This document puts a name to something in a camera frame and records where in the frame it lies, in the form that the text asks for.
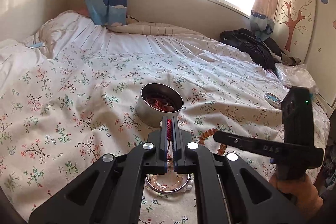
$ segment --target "metal ring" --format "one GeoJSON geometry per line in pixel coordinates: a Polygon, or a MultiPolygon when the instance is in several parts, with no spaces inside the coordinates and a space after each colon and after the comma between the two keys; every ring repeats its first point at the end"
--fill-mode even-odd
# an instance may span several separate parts
{"type": "Polygon", "coordinates": [[[174,190],[170,190],[170,191],[162,191],[162,190],[159,190],[159,189],[156,189],[152,184],[151,184],[151,181],[149,179],[149,174],[146,174],[146,183],[147,185],[155,192],[159,193],[159,194],[173,194],[173,193],[177,193],[178,191],[182,190],[184,187],[186,187],[189,183],[189,181],[191,180],[191,174],[185,174],[185,175],[188,175],[188,178],[186,180],[186,182],[179,188],[177,189],[174,189],[174,190]]]}

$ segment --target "floral pattern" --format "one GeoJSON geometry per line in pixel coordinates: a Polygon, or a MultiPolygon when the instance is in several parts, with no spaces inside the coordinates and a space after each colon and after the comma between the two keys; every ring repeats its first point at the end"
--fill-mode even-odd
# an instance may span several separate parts
{"type": "MultiPolygon", "coordinates": [[[[18,212],[27,220],[32,210],[105,153],[123,155],[144,143],[155,128],[138,118],[135,106],[147,83],[163,83],[181,94],[179,126],[195,141],[210,128],[283,141],[281,112],[263,96],[271,92],[283,99],[287,90],[238,51],[235,58],[230,51],[218,55],[218,61],[215,55],[108,54],[69,43],[53,59],[18,75],[3,90],[0,105],[0,186],[18,212]],[[22,195],[28,193],[34,194],[23,202],[22,195]]],[[[324,148],[322,133],[316,134],[315,145],[324,148]]],[[[212,152],[219,148],[212,137],[205,145],[212,152]]],[[[232,151],[265,179],[273,174],[268,158],[226,150],[232,151]]],[[[311,170],[310,177],[318,171],[311,170]]],[[[196,223],[194,205],[194,189],[158,195],[145,188],[139,223],[196,223]]]]}

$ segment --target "white sheet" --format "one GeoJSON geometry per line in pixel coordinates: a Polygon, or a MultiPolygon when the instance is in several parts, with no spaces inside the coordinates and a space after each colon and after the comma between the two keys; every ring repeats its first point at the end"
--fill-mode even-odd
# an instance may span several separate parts
{"type": "MultiPolygon", "coordinates": [[[[134,111],[146,83],[163,83],[182,95],[179,126],[196,141],[213,127],[283,141],[281,112],[263,96],[283,99],[288,90],[247,54],[167,24],[118,29],[124,30],[147,35],[111,32],[67,12],[23,42],[46,47],[0,42],[7,47],[0,51],[0,185],[25,219],[103,154],[128,153],[147,139],[152,128],[134,111]]],[[[325,148],[329,120],[315,104],[313,113],[315,146],[325,148]]],[[[206,146],[219,148],[212,138],[206,146]]],[[[269,158],[230,151],[265,179],[274,172],[269,158]]],[[[318,171],[308,170],[311,180],[318,171]]],[[[194,206],[194,190],[164,196],[144,189],[139,222],[196,223],[194,206]]]]}

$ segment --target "silver round bolt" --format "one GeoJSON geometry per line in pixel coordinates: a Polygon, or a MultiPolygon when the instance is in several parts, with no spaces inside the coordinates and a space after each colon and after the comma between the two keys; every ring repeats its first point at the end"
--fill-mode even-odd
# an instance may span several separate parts
{"type": "Polygon", "coordinates": [[[112,161],[113,160],[113,155],[111,155],[111,154],[106,154],[106,155],[104,155],[103,156],[103,161],[104,162],[110,162],[110,161],[112,161]]]}
{"type": "Polygon", "coordinates": [[[198,148],[198,143],[190,142],[187,144],[187,147],[189,149],[197,149],[198,148]]]}
{"type": "Polygon", "coordinates": [[[154,145],[152,143],[144,143],[142,147],[146,150],[150,150],[154,147],[154,145]]]}
{"type": "Polygon", "coordinates": [[[231,160],[231,161],[238,160],[238,155],[236,153],[229,153],[227,154],[226,157],[228,158],[228,160],[231,160]]]}

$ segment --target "open tin can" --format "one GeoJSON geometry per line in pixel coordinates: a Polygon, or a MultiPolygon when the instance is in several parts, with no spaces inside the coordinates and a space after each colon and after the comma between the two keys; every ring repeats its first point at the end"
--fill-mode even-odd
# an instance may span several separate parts
{"type": "Polygon", "coordinates": [[[163,116],[166,116],[168,119],[171,119],[172,117],[177,118],[182,108],[183,99],[176,90],[164,84],[150,83],[142,87],[135,110],[140,120],[145,124],[154,128],[160,128],[160,122],[163,116]],[[174,111],[166,112],[152,107],[147,103],[147,98],[149,96],[167,98],[174,107],[174,111]]]}

